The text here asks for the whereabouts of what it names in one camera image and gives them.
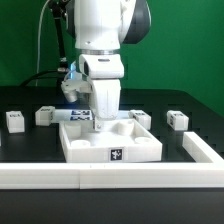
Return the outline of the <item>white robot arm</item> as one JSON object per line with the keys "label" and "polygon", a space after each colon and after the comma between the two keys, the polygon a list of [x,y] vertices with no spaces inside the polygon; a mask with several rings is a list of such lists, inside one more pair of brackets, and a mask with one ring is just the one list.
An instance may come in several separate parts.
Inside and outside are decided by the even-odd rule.
{"label": "white robot arm", "polygon": [[117,117],[124,66],[121,44],[136,44],[149,32],[151,14],[146,0],[72,0],[68,27],[75,35],[76,78],[66,77],[62,89],[70,102],[89,95],[93,127],[100,131]]}

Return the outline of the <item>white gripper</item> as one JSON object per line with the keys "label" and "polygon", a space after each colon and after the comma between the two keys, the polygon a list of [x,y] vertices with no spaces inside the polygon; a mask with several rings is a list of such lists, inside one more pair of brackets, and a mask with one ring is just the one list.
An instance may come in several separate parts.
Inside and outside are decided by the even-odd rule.
{"label": "white gripper", "polygon": [[81,54],[79,70],[87,76],[87,81],[91,86],[89,106],[96,117],[93,120],[93,128],[100,131],[102,129],[101,120],[114,120],[118,114],[120,78],[124,76],[121,57],[119,54]]}

